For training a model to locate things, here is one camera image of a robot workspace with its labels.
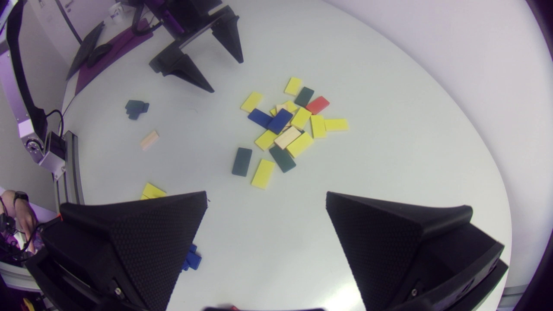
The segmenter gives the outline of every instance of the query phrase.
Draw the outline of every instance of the yellow block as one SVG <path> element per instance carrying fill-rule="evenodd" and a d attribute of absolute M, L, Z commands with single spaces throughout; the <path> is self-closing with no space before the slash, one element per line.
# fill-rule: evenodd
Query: yellow block
<path fill-rule="evenodd" d="M 259 136 L 258 139 L 255 140 L 255 144 L 261 148 L 261 150 L 265 151 L 267 148 L 269 148 L 273 142 L 275 141 L 275 138 L 278 135 L 273 133 L 272 131 L 265 131 L 261 136 Z"/>
<path fill-rule="evenodd" d="M 288 81 L 288 85 L 286 85 L 286 88 L 284 89 L 284 92 L 286 94 L 296 96 L 300 91 L 300 86 L 301 86 L 301 79 L 298 79 L 296 77 L 291 77 L 290 81 Z"/>
<path fill-rule="evenodd" d="M 300 137 L 298 137 L 295 141 L 293 141 L 291 144 L 289 144 L 286 147 L 286 150 L 290 152 L 292 157 L 296 158 L 305 151 L 309 146 L 313 144 L 314 140 L 311 138 L 309 133 L 304 132 Z"/>
<path fill-rule="evenodd" d="M 323 116 L 311 116 L 311 131 L 313 138 L 325 138 L 325 118 Z"/>
<path fill-rule="evenodd" d="M 156 186 L 152 185 L 151 183 L 146 183 L 146 186 L 142 191 L 142 195 L 146 196 L 147 198 L 154 199 L 154 198 L 162 198 L 166 196 L 167 193 L 157 188 Z"/>
<path fill-rule="evenodd" d="M 296 112 L 296 116 L 292 119 L 291 124 L 297 129 L 304 129 L 309 117 L 311 117 L 311 111 L 300 107 L 298 112 Z"/>
<path fill-rule="evenodd" d="M 262 98 L 263 98 L 262 94 L 257 92 L 252 92 L 248 96 L 248 99 L 246 99 L 246 101 L 242 104 L 240 109 L 245 110 L 247 112 L 251 112 L 257 107 L 257 105 L 259 104 Z"/>
<path fill-rule="evenodd" d="M 271 178 L 271 174 L 273 173 L 274 167 L 274 162 L 261 159 L 261 162 L 259 162 L 259 166 L 255 171 L 255 175 L 253 176 L 252 186 L 266 189 L 267 184 L 269 183 L 269 179 Z"/>
<path fill-rule="evenodd" d="M 291 100 L 286 101 L 284 105 L 286 105 L 286 110 L 288 110 L 289 112 L 294 112 L 298 110 L 298 107 L 296 106 L 296 104 L 294 104 L 294 102 Z"/>
<path fill-rule="evenodd" d="M 347 131 L 349 125 L 346 119 L 327 119 L 325 120 L 325 128 L 327 131 Z"/>

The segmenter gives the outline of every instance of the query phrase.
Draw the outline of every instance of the blue block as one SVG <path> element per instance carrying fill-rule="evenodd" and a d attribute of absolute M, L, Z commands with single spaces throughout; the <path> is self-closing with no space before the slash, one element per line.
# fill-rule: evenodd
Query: blue block
<path fill-rule="evenodd" d="M 186 261 L 190 265 L 190 268 L 194 270 L 198 270 L 198 266 L 200 265 L 200 261 L 202 260 L 202 257 L 196 255 L 195 253 L 188 253 L 188 256 L 186 256 Z"/>
<path fill-rule="evenodd" d="M 273 118 L 267 129 L 275 134 L 280 134 L 282 129 L 286 126 L 288 121 L 292 120 L 292 113 L 288 112 L 286 109 L 281 109 L 276 116 Z"/>
<path fill-rule="evenodd" d="M 265 112 L 259 109 L 252 110 L 251 113 L 248 115 L 248 119 L 263 126 L 264 128 L 267 128 L 269 123 L 273 120 L 273 118 L 270 115 L 266 114 Z"/>

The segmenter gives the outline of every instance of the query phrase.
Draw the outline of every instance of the round table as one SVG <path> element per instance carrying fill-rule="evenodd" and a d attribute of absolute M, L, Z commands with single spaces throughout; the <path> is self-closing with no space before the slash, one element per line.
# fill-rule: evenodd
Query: round table
<path fill-rule="evenodd" d="M 509 263 L 509 204 L 497 166 L 421 66 L 324 2 L 225 2 L 240 16 L 244 63 L 209 32 L 183 50 L 215 93 L 148 66 L 172 41 L 160 28 L 98 75 L 65 115 L 65 128 L 79 137 L 87 204 L 137 200 L 146 182 L 169 195 L 207 191 L 209 208 L 194 239 L 203 259 L 197 271 L 180 274 L 168 310 L 364 310 L 325 210 L 327 191 L 471 205 L 472 223 L 505 244 L 501 259 Z M 322 115 L 348 119 L 350 130 L 316 139 L 294 169 L 275 167 L 260 190 L 250 182 L 259 161 L 272 157 L 253 143 L 264 129 L 239 107 L 252 91 L 264 95 L 258 108 L 266 113 L 293 100 L 283 93 L 291 76 L 325 96 L 330 106 Z M 149 102 L 148 113 L 129 120 L 129 99 Z M 160 138 L 142 151 L 140 141 L 154 129 Z M 238 147 L 253 149 L 246 178 L 231 174 Z M 495 310 L 504 284 L 505 277 L 479 310 Z"/>

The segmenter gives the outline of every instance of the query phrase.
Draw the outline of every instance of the person's hand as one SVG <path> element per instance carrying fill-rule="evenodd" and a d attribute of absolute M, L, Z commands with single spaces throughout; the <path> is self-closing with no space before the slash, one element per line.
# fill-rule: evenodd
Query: person's hand
<path fill-rule="evenodd" d="M 6 190 L 2 194 L 2 201 L 4 201 L 4 204 L 6 205 L 8 215 L 11 217 L 15 217 L 16 223 L 19 224 L 19 226 L 23 230 L 23 233 L 25 234 L 25 242 L 27 242 L 29 241 L 29 239 L 32 238 L 31 234 L 36 228 L 38 220 L 36 219 L 36 215 L 29 205 L 29 202 L 18 199 L 15 201 L 15 206 L 13 206 L 14 197 L 14 191 Z M 27 248 L 27 250 L 32 253 L 35 252 L 32 241 L 29 243 L 29 247 Z"/>
<path fill-rule="evenodd" d="M 29 206 L 29 204 L 26 201 L 23 200 L 17 200 L 15 202 L 15 219 L 16 222 L 19 223 L 19 226 L 21 226 L 21 229 L 25 233 L 25 237 L 27 241 L 30 241 L 30 239 L 33 238 L 31 234 L 33 234 L 34 229 L 36 228 L 36 225 L 38 224 L 38 221 L 36 220 L 36 215 Z M 27 248 L 28 251 L 31 253 L 35 252 L 33 242 L 31 241 L 29 243 L 29 247 Z"/>

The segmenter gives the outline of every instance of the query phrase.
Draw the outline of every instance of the black cable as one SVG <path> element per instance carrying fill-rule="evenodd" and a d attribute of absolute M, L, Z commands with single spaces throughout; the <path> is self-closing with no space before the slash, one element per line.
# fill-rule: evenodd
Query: black cable
<path fill-rule="evenodd" d="M 63 111 L 63 113 L 61 114 L 62 117 L 65 117 L 65 113 L 67 113 L 67 110 L 69 109 L 69 107 L 71 106 L 71 104 L 73 103 L 73 100 L 77 97 L 77 95 L 73 96 L 73 98 L 69 101 L 69 103 L 67 104 L 67 108 L 65 108 L 65 110 Z"/>
<path fill-rule="evenodd" d="M 53 113 L 57 113 L 60 115 L 61 133 L 59 133 L 58 135 L 61 137 L 64 134 L 64 116 L 61 114 L 61 111 L 59 111 L 58 109 L 54 109 L 50 111 L 49 114 L 46 115 L 46 118 L 51 116 Z"/>
<path fill-rule="evenodd" d="M 38 230 L 38 228 L 42 227 L 44 224 L 39 224 L 35 227 L 35 229 L 33 230 L 33 232 L 31 233 L 30 235 L 30 238 L 27 240 L 27 243 L 25 243 L 25 245 L 23 246 L 23 248 L 21 250 L 19 250 L 19 252 L 17 253 L 14 253 L 14 254 L 7 254 L 5 255 L 4 257 L 0 258 L 0 261 L 4 261 L 10 257 L 15 257 L 15 256 L 19 256 L 21 254 L 23 254 L 23 252 L 25 252 L 25 250 L 27 249 L 27 247 L 29 247 L 29 245 L 31 244 L 32 240 L 33 240 L 33 237 L 36 233 L 36 231 Z"/>

